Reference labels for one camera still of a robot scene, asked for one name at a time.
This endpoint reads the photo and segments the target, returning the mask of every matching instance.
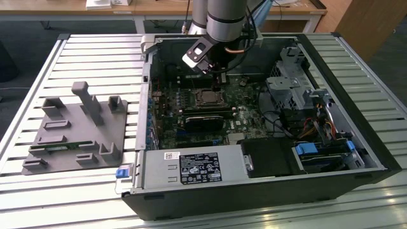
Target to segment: desk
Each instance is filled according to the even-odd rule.
[[[186,0],[133,0],[129,6],[85,10],[85,0],[1,0],[0,21],[97,21],[132,20],[137,33],[145,33],[144,20],[182,20]],[[305,20],[302,32],[313,32],[321,15],[309,0],[286,4],[281,8],[281,20]],[[280,19],[280,9],[273,7],[266,20]]]

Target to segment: warning label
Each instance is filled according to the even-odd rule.
[[[221,181],[217,153],[178,156],[182,185]]]

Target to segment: aluminum profile table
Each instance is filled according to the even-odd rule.
[[[128,104],[124,164],[134,160],[142,60],[137,34],[70,35],[55,42],[0,144],[0,228],[401,228],[407,227],[407,110],[341,38],[308,34],[380,139],[404,169],[334,200],[166,221],[142,221],[114,192],[114,168],[21,175],[45,97],[77,103],[73,81]],[[322,87],[321,79],[314,74]]]

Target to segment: blue tab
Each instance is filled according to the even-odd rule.
[[[118,168],[116,171],[116,178],[128,178],[129,169],[128,168]]]
[[[346,141],[345,144],[348,145],[348,148],[350,151],[353,151],[356,149],[354,144],[352,141]]]
[[[301,155],[304,153],[302,149],[298,146],[294,147],[294,151],[297,152],[297,155]]]
[[[316,154],[317,153],[317,149],[314,147],[313,143],[300,143],[296,148],[300,148],[300,150],[297,150],[297,153],[300,152],[298,155],[301,154]]]

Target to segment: metal bracket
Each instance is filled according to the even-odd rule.
[[[161,40],[156,41],[154,34],[144,34],[140,41],[141,53],[146,54],[156,49],[154,44],[162,42]]]

